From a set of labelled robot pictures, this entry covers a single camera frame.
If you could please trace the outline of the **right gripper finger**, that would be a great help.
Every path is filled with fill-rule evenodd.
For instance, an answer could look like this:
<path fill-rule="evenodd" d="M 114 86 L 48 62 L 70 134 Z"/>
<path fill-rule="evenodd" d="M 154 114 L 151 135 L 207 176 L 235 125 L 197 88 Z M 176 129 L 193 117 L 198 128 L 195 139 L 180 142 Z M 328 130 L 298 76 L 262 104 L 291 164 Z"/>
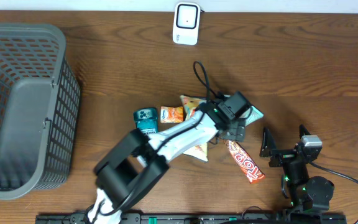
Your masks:
<path fill-rule="evenodd" d="M 305 127 L 304 124 L 301 124 L 299 126 L 299 137 L 300 139 L 303 137 L 303 136 L 308 136 L 310 135 L 310 132 L 307 130 L 307 128 Z"/>
<path fill-rule="evenodd" d="M 277 147 L 270 130 L 264 127 L 259 157 L 271 157 L 276 149 Z"/>

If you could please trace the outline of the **pale green snack packet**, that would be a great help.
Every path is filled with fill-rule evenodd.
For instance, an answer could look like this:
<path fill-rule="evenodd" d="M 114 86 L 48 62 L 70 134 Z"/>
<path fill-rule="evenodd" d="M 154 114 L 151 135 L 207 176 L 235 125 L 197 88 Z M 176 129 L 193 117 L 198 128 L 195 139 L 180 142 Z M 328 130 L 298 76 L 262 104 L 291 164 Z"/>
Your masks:
<path fill-rule="evenodd" d="M 232 126 L 247 126 L 264 117 L 264 114 L 239 91 L 233 95 L 224 95 L 218 108 Z"/>

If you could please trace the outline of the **orange chocolate bar wrapper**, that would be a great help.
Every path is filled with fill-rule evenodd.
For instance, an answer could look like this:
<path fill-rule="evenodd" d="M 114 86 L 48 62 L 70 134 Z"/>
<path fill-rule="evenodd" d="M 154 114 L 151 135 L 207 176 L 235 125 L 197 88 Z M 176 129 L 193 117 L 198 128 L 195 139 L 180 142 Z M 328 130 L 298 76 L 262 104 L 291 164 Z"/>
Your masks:
<path fill-rule="evenodd" d="M 224 140 L 224 144 L 227 146 L 232 158 L 251 184 L 265 178 L 265 174 L 259 169 L 258 165 L 238 142 Z"/>

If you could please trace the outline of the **yellow snack chip bag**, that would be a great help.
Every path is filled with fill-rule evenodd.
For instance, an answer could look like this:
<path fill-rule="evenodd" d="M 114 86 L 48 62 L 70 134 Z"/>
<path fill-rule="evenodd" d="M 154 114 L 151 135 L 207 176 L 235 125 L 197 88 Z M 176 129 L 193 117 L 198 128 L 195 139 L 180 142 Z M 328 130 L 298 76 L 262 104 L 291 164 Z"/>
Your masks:
<path fill-rule="evenodd" d="M 204 98 L 190 97 L 190 96 L 186 96 L 186 95 L 181 95 L 180 99 L 181 99 L 181 102 L 183 105 L 183 109 L 186 113 L 185 120 L 190 119 L 194 115 L 196 108 L 201 103 L 206 102 L 206 100 Z M 187 156 L 192 156 L 192 157 L 199 159 L 203 162 L 208 162 L 208 144 L 204 143 L 204 144 L 200 144 L 200 145 L 191 147 L 188 150 L 186 150 L 183 154 L 187 155 Z"/>

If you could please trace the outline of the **small orange tissue pack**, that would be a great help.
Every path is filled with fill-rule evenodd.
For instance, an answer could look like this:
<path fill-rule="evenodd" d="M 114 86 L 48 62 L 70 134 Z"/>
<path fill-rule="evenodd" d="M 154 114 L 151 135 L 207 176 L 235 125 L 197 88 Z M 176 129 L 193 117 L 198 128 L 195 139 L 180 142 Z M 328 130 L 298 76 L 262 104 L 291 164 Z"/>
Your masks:
<path fill-rule="evenodd" d="M 162 106 L 160 108 L 160 122 L 166 124 L 181 123 L 184 120 L 183 107 Z"/>

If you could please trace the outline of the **blue Listerine mouthwash bottle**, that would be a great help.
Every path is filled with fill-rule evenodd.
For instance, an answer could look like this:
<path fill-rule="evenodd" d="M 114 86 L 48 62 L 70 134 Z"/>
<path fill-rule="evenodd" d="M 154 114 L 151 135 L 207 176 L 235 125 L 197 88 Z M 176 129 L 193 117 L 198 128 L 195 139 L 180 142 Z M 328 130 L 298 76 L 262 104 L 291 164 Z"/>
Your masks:
<path fill-rule="evenodd" d="M 144 108 L 133 113 L 135 126 L 143 134 L 149 135 L 158 132 L 158 115 L 155 108 Z"/>

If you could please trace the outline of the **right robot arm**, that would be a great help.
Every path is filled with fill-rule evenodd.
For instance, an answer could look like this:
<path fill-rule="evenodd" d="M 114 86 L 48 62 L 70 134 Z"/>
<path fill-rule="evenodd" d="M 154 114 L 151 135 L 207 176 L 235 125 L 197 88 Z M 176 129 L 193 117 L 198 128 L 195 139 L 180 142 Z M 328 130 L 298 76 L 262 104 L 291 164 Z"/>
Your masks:
<path fill-rule="evenodd" d="M 321 176 L 310 177 L 306 167 L 320 154 L 322 140 L 302 124 L 299 135 L 300 141 L 293 149 L 278 149 L 272 133 L 264 128 L 259 156 L 269 158 L 270 167 L 283 169 L 282 194 L 291 200 L 292 206 L 284 209 L 278 218 L 286 222 L 321 223 L 323 212 L 329 210 L 334 184 Z"/>

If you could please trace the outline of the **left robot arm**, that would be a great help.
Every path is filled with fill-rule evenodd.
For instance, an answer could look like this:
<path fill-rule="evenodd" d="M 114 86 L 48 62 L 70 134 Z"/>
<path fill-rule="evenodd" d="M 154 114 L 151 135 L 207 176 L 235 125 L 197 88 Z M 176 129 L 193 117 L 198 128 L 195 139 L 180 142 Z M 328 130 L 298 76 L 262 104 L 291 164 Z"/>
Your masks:
<path fill-rule="evenodd" d="M 236 92 L 200 104 L 190 119 L 165 131 L 146 135 L 132 130 L 94 168 L 97 198 L 88 221 L 119 223 L 121 213 L 148 194 L 172 160 L 191 147 L 230 136 L 233 129 L 244 135 L 253 112 L 253 105 Z"/>

